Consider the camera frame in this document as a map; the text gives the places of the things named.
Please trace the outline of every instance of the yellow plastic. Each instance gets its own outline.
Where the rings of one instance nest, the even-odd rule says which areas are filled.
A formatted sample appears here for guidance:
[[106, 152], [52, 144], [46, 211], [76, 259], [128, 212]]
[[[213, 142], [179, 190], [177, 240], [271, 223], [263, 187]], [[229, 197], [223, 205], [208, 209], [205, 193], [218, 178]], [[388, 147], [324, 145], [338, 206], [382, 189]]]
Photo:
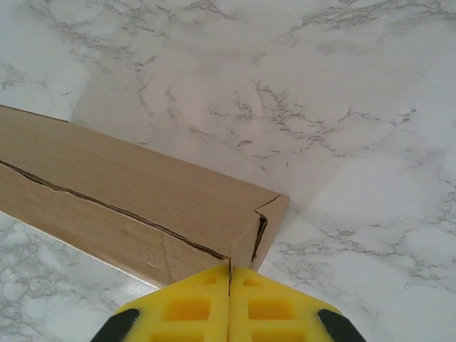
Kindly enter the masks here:
[[218, 266], [119, 308], [140, 310], [125, 342], [226, 341], [228, 267]]
[[333, 306], [261, 276], [234, 269], [229, 300], [229, 341], [333, 342], [318, 311]]
[[122, 306], [140, 311], [123, 342], [333, 342], [317, 314], [333, 306], [244, 268], [229, 286], [218, 266]]

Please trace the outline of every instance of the table surface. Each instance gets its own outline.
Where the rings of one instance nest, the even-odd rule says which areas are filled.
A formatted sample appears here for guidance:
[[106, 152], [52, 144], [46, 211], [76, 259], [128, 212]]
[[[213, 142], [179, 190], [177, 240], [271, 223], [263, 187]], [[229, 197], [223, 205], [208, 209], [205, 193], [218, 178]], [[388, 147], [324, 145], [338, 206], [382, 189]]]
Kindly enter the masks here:
[[[283, 192], [261, 273], [368, 341], [456, 336], [456, 5], [0, 4], [0, 103]], [[153, 290], [0, 224], [0, 341], [87, 341]]]

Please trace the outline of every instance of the white marble countertop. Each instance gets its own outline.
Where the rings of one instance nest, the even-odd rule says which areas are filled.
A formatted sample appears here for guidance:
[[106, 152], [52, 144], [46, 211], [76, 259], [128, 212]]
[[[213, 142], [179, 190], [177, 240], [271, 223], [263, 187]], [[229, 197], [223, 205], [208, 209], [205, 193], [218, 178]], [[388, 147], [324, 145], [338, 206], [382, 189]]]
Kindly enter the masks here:
[[[456, 339], [453, 0], [0, 3], [0, 103], [291, 197], [261, 273], [368, 341]], [[149, 286], [1, 217], [0, 341]]]

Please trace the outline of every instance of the rectangular hole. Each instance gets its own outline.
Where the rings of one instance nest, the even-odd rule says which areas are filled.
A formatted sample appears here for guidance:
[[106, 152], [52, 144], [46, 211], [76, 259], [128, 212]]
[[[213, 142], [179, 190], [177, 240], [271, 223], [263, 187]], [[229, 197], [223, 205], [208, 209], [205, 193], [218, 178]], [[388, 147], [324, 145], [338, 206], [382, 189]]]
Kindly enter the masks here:
[[261, 286], [261, 283], [256, 279], [246, 278], [243, 280], [242, 285], [244, 286]]
[[165, 309], [164, 321], [203, 321], [209, 318], [211, 301], [207, 298], [175, 299]]
[[252, 342], [305, 342], [302, 331], [252, 331]]
[[284, 299], [252, 299], [248, 303], [249, 319], [295, 319], [293, 306]]
[[202, 333], [161, 333], [154, 335], [150, 342], [204, 342]]
[[210, 285], [210, 284], [215, 284], [217, 283], [217, 277], [216, 276], [210, 276], [208, 278], [205, 278], [201, 281], [201, 284], [205, 285]]

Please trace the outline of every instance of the cardboard box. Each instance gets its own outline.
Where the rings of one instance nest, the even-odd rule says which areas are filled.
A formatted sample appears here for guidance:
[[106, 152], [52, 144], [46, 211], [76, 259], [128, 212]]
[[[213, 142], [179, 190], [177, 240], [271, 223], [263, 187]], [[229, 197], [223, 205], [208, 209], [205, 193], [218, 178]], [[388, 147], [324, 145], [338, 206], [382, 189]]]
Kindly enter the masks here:
[[66, 121], [0, 106], [0, 210], [158, 286], [258, 269], [275, 192]]

